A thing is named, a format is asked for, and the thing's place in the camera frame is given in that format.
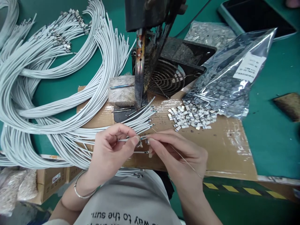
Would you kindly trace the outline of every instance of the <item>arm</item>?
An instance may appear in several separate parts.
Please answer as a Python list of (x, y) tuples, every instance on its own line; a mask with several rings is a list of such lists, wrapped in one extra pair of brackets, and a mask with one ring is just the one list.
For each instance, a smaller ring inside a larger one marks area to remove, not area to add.
[[(131, 137), (127, 142), (119, 139)], [(133, 154), (140, 137), (124, 124), (115, 124), (96, 134), (90, 167), (77, 181), (76, 190), (81, 196), (88, 196), (99, 186), (112, 178), (123, 163)], [(49, 220), (63, 219), (74, 224), (88, 199), (77, 196), (74, 183), (63, 194)]]
[(149, 151), (160, 157), (177, 188), (186, 224), (222, 225), (203, 193), (207, 151), (173, 130), (147, 138), (151, 145)]

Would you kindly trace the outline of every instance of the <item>woman's right hand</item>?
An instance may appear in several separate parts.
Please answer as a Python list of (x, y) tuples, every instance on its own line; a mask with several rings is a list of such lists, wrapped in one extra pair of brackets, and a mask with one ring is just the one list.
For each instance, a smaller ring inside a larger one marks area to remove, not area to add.
[(187, 140), (174, 130), (151, 134), (147, 136), (147, 139), (150, 143), (149, 151), (152, 154), (155, 152), (163, 161), (177, 189), (191, 191), (191, 188), (197, 190), (200, 188), (202, 190), (208, 159), (208, 153), (204, 148)]

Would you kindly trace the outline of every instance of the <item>bracelet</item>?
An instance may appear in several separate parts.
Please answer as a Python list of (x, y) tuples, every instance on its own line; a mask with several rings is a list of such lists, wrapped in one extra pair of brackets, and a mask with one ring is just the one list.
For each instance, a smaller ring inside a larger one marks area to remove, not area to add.
[(86, 171), (83, 171), (83, 172), (78, 176), (78, 178), (76, 179), (75, 184), (74, 184), (74, 190), (75, 190), (75, 193), (77, 194), (77, 196), (78, 196), (79, 198), (83, 198), (83, 199), (90, 198), (90, 197), (91, 197), (93, 194), (95, 194), (95, 192), (96, 192), (96, 190), (95, 190), (95, 191), (93, 191), (91, 194), (89, 194), (88, 196), (81, 196), (80, 194), (78, 194), (78, 192), (77, 192), (77, 190), (76, 190), (76, 186), (77, 186), (77, 181), (78, 181), (78, 179), (79, 179), (80, 176), (83, 175)]

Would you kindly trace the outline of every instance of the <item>white wire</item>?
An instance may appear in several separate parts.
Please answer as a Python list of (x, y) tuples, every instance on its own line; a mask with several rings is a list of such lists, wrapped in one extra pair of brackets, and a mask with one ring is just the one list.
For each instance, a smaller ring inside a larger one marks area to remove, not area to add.
[[(89, 167), (92, 152), (88, 150), (87, 144), (94, 145), (96, 133), (108, 127), (96, 129), (80, 127), (89, 121), (107, 101), (109, 79), (121, 73), (131, 49), (129, 49), (128, 38), (126, 40), (124, 35), (118, 35), (118, 30), (113, 29), (107, 14), (107, 19), (105, 18), (105, 9), (101, 1), (89, 1), (85, 13), (92, 17), (90, 35), (85, 44), (91, 42), (96, 47), (98, 46), (102, 54), (102, 64), (84, 91), (43, 107), (35, 108), (31, 102), (40, 81), (39, 78), (69, 75), (85, 64), (78, 64), (77, 61), (83, 60), (81, 57), (87, 57), (86, 55), (90, 54), (90, 48), (84, 45), (81, 48), (82, 53), (78, 52), (68, 61), (68, 64), (49, 69), (57, 56), (66, 54), (65, 52), (68, 51), (65, 44), (62, 45), (57, 40), (56, 34), (69, 41), (82, 33), (82, 30), (70, 22), (72, 17), (70, 14), (61, 15), (50, 26), (41, 28), (27, 42), (21, 41), (21, 44), (17, 44), (14, 50), (8, 51), (3, 56), (4, 62), (0, 67), (0, 74), (3, 74), (0, 77), (0, 88), (3, 88), (0, 90), (0, 118), (5, 125), (1, 135), (1, 147), (11, 164), (28, 168), (67, 167), (70, 165), (83, 169)], [(68, 67), (67, 72), (63, 71), (65, 69), (63, 67)], [(34, 76), (24, 77), (25, 72), (34, 74)], [(51, 115), (72, 108), (89, 98), (91, 99), (88, 104), (78, 114), (66, 121), (51, 117)], [(149, 119), (154, 113), (155, 110), (151, 107), (150, 102), (147, 107), (124, 123), (140, 134), (152, 126)], [(35, 118), (38, 124), (29, 123), (28, 118)], [(65, 161), (46, 160), (37, 155), (31, 144), (30, 133), (47, 134), (55, 150)], [(7, 159), (0, 157), (0, 165), (8, 163)], [(122, 168), (117, 175), (139, 177), (139, 174), (136, 174), (140, 171), (139, 169), (124, 171), (126, 169)]]
[(0, 9), (4, 7), (8, 7), (8, 10), (5, 22), (0, 31), (0, 50), (7, 39), (11, 36), (19, 17), (18, 0), (0, 0)]

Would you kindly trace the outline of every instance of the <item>bag label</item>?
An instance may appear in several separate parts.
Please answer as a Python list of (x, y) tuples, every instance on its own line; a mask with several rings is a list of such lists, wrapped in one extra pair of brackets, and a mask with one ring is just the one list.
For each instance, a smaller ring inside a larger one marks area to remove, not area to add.
[(54, 184), (60, 178), (60, 173), (52, 178), (52, 184)]
[(252, 83), (266, 59), (266, 57), (256, 56), (251, 54), (251, 52), (247, 52), (233, 77), (248, 80)]

